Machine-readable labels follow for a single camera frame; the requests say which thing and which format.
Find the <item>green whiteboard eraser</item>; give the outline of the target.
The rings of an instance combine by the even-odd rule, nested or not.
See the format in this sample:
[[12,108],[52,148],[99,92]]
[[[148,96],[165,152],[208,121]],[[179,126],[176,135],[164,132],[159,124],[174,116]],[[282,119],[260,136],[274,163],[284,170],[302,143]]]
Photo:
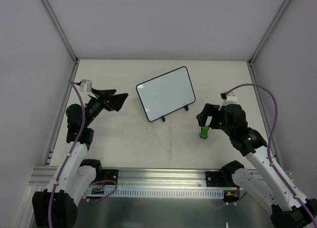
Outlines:
[[209,129],[210,129],[209,126],[201,127],[201,131],[200,131],[199,137],[203,138],[203,139],[207,139],[208,138]]

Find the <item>small black-framed whiteboard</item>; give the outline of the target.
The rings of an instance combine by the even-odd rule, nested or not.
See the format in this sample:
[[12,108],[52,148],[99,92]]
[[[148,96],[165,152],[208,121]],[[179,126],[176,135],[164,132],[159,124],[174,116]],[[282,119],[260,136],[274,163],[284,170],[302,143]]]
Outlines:
[[166,117],[196,101],[186,66],[139,83],[136,92],[149,122]]

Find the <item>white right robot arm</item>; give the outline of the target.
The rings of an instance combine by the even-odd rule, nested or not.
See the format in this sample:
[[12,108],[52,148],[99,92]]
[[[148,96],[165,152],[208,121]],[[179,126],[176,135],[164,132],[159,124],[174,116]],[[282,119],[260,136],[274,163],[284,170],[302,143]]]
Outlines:
[[239,104],[226,106],[205,104],[196,116],[200,127],[211,118],[209,128],[222,130],[232,146],[245,157],[261,175],[255,178],[240,162],[224,165],[218,175],[227,186],[243,188],[268,212],[276,228],[305,228],[316,224],[317,200],[308,199],[287,177],[273,156],[267,153],[267,142],[250,128],[246,113]]

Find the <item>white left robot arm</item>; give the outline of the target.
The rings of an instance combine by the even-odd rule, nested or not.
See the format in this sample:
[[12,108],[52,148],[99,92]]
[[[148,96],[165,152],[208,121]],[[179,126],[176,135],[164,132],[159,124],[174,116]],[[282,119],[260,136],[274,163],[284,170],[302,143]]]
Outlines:
[[116,181],[103,175],[101,161],[88,159],[94,130],[89,127],[103,111],[118,112],[128,97],[115,90],[92,89],[87,104],[82,101],[66,109],[67,135],[65,154],[52,179],[32,197],[34,217],[39,228],[72,228],[78,216],[78,205],[90,185]]

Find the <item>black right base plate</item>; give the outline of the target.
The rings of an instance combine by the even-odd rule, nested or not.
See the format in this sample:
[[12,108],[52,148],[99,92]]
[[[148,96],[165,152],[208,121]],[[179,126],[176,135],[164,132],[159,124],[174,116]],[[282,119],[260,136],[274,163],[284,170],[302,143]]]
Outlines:
[[234,187],[232,178],[223,171],[206,171],[205,181],[207,187]]

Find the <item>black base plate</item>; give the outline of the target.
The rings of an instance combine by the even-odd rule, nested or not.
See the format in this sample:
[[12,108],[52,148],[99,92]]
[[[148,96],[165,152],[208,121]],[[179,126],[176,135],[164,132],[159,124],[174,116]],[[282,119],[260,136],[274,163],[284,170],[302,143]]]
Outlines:
[[223,171],[206,171],[205,181],[207,187],[234,187],[232,178]]
[[113,182],[118,182],[119,178],[119,170],[117,169],[103,169],[102,170],[102,180],[106,182],[103,182],[102,185],[114,185]]

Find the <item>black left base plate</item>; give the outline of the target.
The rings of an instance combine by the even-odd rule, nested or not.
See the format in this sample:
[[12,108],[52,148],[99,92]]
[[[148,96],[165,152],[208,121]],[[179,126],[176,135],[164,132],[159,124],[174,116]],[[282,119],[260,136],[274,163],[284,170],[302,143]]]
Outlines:
[[102,185],[114,185],[113,182],[118,182],[119,178],[119,170],[117,169],[103,169],[102,170],[102,180],[106,182],[103,182]]

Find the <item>aluminium mounting rail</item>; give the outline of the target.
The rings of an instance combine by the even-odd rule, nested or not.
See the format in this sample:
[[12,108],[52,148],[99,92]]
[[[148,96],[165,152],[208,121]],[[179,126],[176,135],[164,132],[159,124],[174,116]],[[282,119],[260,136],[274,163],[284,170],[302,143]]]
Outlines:
[[[111,168],[119,170],[119,178],[117,185],[119,188],[206,188],[205,172],[219,171],[220,169],[142,169],[142,168]],[[51,180],[53,183],[56,179],[55,173],[59,170],[56,166],[38,166],[33,169],[31,178],[29,180],[30,186],[46,187]],[[73,179],[60,175],[58,183],[62,182],[77,182],[80,179],[86,178],[95,179],[96,169],[91,166],[80,167],[75,172]],[[251,179],[258,179],[261,185],[266,184],[262,176],[257,170],[249,170],[245,175],[246,181]]]

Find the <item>left aluminium frame post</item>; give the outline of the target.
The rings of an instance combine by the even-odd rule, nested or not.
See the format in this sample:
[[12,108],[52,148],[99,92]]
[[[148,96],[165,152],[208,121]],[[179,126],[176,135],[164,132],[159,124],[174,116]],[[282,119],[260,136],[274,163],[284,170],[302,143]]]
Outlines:
[[47,14],[49,15],[49,18],[52,21],[59,37],[61,38],[62,43],[66,47],[67,52],[69,53],[72,61],[77,63],[78,57],[76,56],[75,51],[73,50],[73,47],[71,46],[71,44],[70,44],[70,42],[69,42],[69,40],[68,40],[64,30],[63,30],[63,27],[61,26],[53,8],[52,8],[52,5],[50,4],[49,0],[40,0],[40,1],[42,2]]

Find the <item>aluminium frame post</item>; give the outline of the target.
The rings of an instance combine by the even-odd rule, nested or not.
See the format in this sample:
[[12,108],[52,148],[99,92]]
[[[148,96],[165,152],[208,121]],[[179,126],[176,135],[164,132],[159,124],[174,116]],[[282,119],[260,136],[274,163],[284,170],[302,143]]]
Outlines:
[[62,43],[66,47],[67,52],[69,53],[72,61],[77,63],[78,57],[76,56],[75,51],[73,50],[73,47],[71,46],[71,44],[70,44],[70,42],[69,42],[69,40],[68,40],[64,30],[63,30],[63,27],[61,26],[53,8],[52,8],[52,5],[50,4],[49,0],[40,0],[40,1],[42,2],[47,14],[49,15],[49,18],[52,21],[59,37],[61,38]]
[[282,18],[283,14],[285,13],[286,9],[290,5],[292,0],[283,0],[281,5],[279,6],[278,10],[276,11],[275,15],[273,16],[271,22],[269,23],[267,29],[265,30],[263,36],[260,39],[257,47],[255,48],[253,54],[251,55],[250,59],[248,60],[248,64],[252,65],[258,55],[260,54],[261,50],[263,49],[264,45],[270,38],[271,34],[273,33],[275,27],[279,23],[280,19]]

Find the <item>right aluminium frame post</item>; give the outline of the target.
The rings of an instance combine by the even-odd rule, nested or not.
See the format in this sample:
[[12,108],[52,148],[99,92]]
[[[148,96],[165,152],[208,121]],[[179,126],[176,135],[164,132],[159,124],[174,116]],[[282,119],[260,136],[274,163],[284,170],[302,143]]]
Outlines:
[[275,27],[279,23],[280,19],[282,18],[283,14],[285,13],[286,9],[290,5],[292,0],[283,0],[281,5],[279,6],[278,10],[276,11],[275,15],[273,16],[271,22],[269,23],[267,29],[265,30],[263,36],[260,39],[257,47],[255,48],[253,54],[251,55],[250,59],[248,60],[248,64],[252,65],[258,55],[260,54],[261,50],[263,49],[264,45],[270,38],[271,34],[273,33]]

